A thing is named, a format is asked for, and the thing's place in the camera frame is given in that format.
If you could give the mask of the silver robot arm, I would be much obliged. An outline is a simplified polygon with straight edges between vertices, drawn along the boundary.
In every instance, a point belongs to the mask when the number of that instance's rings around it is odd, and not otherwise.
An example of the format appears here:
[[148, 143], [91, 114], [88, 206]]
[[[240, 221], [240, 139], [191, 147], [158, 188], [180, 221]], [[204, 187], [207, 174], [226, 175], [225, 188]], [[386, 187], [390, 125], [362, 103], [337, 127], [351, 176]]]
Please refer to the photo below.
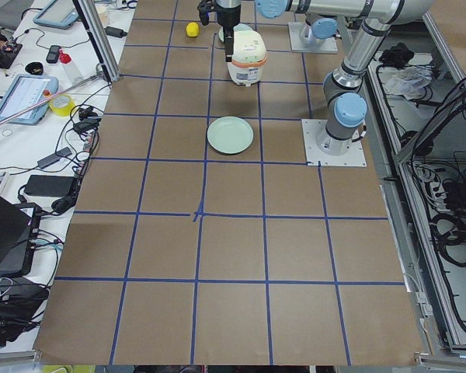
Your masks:
[[301, 37], [306, 43], [314, 44], [318, 40], [327, 40], [334, 37], [337, 34], [337, 26], [336, 16], [307, 13]]
[[284, 12], [313, 13], [322, 16], [348, 16], [362, 20], [352, 47], [342, 64], [324, 82], [329, 119], [334, 119], [336, 100], [347, 92], [357, 93], [372, 57], [388, 35], [391, 26], [410, 23], [433, 4], [417, 0], [342, 0], [342, 1], [256, 1], [263, 17], [273, 19]]

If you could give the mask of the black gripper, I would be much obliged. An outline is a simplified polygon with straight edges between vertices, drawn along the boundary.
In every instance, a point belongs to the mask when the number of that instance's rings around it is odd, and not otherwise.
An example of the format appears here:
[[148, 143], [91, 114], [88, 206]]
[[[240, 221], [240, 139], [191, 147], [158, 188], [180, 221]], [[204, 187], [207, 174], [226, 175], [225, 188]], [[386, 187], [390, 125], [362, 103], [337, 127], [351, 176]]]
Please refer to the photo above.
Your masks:
[[231, 62], [233, 56], [234, 28], [240, 23], [241, 0], [217, 0], [217, 21], [223, 28], [225, 61]]

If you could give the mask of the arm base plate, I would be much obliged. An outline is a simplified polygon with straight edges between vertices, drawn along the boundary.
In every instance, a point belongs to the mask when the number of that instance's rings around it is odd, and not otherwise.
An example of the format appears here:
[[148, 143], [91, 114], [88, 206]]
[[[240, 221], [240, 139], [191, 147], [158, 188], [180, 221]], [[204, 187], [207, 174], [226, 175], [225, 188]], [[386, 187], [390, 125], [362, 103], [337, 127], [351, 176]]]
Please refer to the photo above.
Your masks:
[[318, 39], [306, 23], [288, 23], [290, 47], [293, 52], [314, 54], [337, 54], [335, 37]]
[[366, 167], [367, 162], [358, 131], [351, 139], [336, 140], [326, 131], [327, 120], [301, 121], [304, 151], [308, 166]]

